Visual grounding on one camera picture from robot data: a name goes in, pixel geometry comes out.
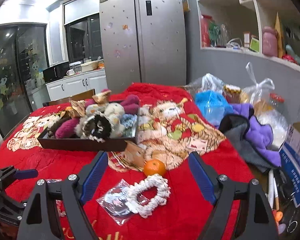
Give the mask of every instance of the purple cloth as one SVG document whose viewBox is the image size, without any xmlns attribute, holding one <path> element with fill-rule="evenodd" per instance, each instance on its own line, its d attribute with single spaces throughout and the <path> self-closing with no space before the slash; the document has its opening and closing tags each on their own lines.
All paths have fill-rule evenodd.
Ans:
<svg viewBox="0 0 300 240">
<path fill-rule="evenodd" d="M 232 104 L 235 114 L 249 118 L 249 110 L 253 108 L 251 104 Z M 281 158 L 279 152 L 268 150 L 266 147 L 272 144 L 273 132 L 269 124 L 261 125 L 253 115 L 249 119 L 250 128 L 246 133 L 246 139 L 253 147 L 269 162 L 275 166 L 281 166 Z"/>
</svg>

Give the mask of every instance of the metal bolt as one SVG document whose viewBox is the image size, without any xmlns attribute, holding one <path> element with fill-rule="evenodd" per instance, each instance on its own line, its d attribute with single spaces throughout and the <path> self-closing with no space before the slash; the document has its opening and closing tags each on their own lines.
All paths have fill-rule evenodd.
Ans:
<svg viewBox="0 0 300 240">
<path fill-rule="evenodd" d="M 37 181 L 37 185 L 41 186 L 41 185 L 43 185 L 43 184 L 44 184 L 44 179 L 39 179 L 39 180 Z"/>
<path fill-rule="evenodd" d="M 226 180 L 228 179 L 228 176 L 225 175 L 225 174 L 221 174 L 221 175 L 219 176 L 219 179 L 220 179 L 221 181 L 226 181 Z"/>
<path fill-rule="evenodd" d="M 68 179 L 69 180 L 76 180 L 77 179 L 77 175 L 71 174 L 71 175 L 69 175 Z"/>
<path fill-rule="evenodd" d="M 259 184 L 259 180 L 257 180 L 257 179 L 252 179 L 252 184 L 253 185 L 258 185 Z"/>
</svg>

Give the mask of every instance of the pink bottle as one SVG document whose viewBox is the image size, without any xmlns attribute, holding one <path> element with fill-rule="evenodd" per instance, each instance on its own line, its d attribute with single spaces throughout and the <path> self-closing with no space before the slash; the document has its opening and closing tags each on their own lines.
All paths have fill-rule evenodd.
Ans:
<svg viewBox="0 0 300 240">
<path fill-rule="evenodd" d="M 264 27 L 262 29 L 262 48 L 263 54 L 267 56 L 277 57 L 278 56 L 278 41 L 275 35 L 275 30 L 271 27 Z"/>
</svg>

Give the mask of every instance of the chair backrest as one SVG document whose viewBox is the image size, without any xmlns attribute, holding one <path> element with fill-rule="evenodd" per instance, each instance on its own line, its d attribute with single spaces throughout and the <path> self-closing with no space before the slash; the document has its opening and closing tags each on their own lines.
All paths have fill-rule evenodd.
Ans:
<svg viewBox="0 0 300 240">
<path fill-rule="evenodd" d="M 74 101 L 79 101 L 79 100 L 85 100 L 88 98 L 92 98 L 93 95 L 95 95 L 95 90 L 91 89 L 85 92 L 82 92 L 80 94 L 68 97 L 68 98 L 61 98 L 59 100 L 55 100 L 55 101 L 50 101 L 47 103 L 43 103 L 43 106 L 55 106 L 55 105 L 60 105 L 63 103 L 68 103 L 70 100 L 74 100 Z"/>
</svg>

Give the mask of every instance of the black microwave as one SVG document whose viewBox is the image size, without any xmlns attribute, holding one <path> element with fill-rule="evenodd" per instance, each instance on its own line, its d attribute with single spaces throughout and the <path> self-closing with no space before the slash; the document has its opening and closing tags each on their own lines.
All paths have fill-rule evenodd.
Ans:
<svg viewBox="0 0 300 240">
<path fill-rule="evenodd" d="M 46 83 L 58 80 L 67 75 L 70 69 L 69 62 L 56 63 L 47 69 L 43 70 L 43 78 Z"/>
</svg>

